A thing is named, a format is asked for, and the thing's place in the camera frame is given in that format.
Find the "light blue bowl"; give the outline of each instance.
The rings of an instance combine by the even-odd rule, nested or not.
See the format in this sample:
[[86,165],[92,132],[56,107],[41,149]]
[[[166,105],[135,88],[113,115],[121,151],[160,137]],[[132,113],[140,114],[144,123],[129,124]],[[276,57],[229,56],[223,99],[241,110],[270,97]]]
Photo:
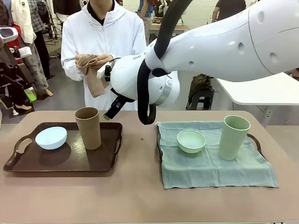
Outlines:
[[177,140],[179,147],[186,153],[198,153],[206,145],[206,138],[194,130],[181,131]]
[[61,147],[67,137],[66,129],[63,127],[50,127],[41,131],[36,136],[36,143],[43,149],[52,150]]

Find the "black collar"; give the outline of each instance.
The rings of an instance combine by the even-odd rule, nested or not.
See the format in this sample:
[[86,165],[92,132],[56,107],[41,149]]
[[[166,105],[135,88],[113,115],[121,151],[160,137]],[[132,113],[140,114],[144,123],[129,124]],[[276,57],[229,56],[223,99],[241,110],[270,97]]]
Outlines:
[[[115,7],[115,1],[112,0],[112,8],[111,8],[111,11],[114,10],[114,7]],[[90,1],[89,1],[88,4],[87,4],[87,11],[88,11],[89,14],[90,14],[96,21],[98,21],[102,26],[104,25],[105,18],[102,19],[102,20],[100,20],[100,19],[97,17],[97,15],[96,15],[96,13],[94,12],[92,6],[90,5]]]

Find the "tall tumbler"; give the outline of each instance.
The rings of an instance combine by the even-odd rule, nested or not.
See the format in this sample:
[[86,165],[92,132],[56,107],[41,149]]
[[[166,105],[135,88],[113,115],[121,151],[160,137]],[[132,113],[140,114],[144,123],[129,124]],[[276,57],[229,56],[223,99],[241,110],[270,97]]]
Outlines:
[[249,129],[250,123],[245,118],[227,116],[220,138],[219,156],[225,160],[233,160],[238,155]]
[[94,150],[101,146],[99,111],[93,107],[84,107],[75,112],[76,123],[79,127],[86,149]]

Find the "black stool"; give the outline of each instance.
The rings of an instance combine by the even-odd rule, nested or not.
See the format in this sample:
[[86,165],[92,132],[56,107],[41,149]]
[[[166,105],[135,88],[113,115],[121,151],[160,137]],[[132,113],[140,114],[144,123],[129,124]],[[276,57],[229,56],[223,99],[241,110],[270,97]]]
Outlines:
[[198,103],[204,103],[204,110],[210,110],[213,102],[214,92],[214,89],[196,92],[192,97],[188,99],[186,110],[197,110]]

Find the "khaki pants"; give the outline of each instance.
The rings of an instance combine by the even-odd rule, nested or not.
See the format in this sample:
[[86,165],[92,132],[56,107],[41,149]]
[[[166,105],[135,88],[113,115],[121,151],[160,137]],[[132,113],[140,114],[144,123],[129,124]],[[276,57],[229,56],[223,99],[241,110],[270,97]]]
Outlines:
[[150,26],[151,26],[151,18],[144,17],[144,31],[145,31],[145,41],[146,45],[149,45],[150,42]]

